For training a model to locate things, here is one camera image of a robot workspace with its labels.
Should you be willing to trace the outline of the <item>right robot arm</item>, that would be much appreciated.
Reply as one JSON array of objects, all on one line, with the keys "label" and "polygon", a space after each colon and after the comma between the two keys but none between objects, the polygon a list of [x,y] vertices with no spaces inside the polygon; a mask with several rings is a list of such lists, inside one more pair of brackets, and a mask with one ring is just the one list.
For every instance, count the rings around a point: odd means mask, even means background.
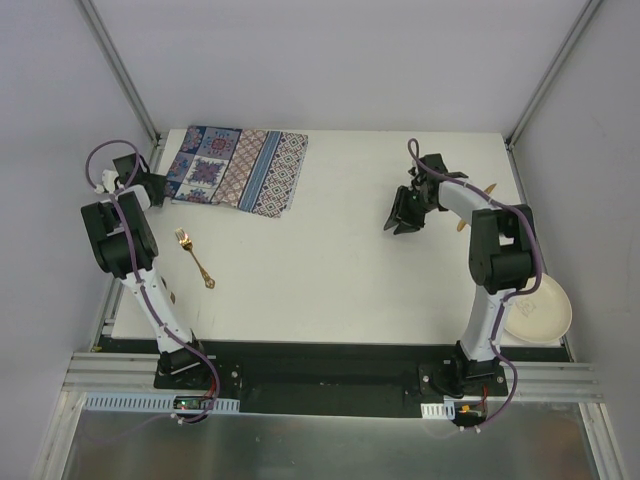
[{"label": "right robot arm", "polygon": [[439,154],[415,156],[409,175],[410,184],[396,191],[385,230],[417,232],[433,211],[451,211],[471,227],[468,266],[476,291],[469,322],[451,360],[429,380],[438,393],[461,398],[498,375],[510,301],[529,292],[530,279],[541,282],[533,215],[527,205],[502,204],[464,173],[450,172]]}]

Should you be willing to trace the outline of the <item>patterned cloth placemat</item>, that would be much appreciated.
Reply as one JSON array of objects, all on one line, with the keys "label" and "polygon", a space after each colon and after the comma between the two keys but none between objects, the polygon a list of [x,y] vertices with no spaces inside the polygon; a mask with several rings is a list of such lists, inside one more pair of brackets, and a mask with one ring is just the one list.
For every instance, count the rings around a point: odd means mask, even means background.
[{"label": "patterned cloth placemat", "polygon": [[291,207],[308,144],[301,133],[192,125],[168,166],[165,196],[278,218]]}]

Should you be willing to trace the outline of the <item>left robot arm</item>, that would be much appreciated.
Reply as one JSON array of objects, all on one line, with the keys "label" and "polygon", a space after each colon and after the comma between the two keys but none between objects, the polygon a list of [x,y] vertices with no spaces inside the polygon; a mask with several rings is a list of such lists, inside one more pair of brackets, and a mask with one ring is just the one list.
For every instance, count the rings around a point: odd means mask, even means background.
[{"label": "left robot arm", "polygon": [[188,388],[204,387],[211,365],[192,330],[174,310],[175,299],[159,274],[158,245],[145,212],[163,200],[165,178],[150,172],[143,157],[132,153],[113,160],[95,186],[108,199],[81,208],[94,258],[134,297],[154,332],[158,373],[178,377]]}]

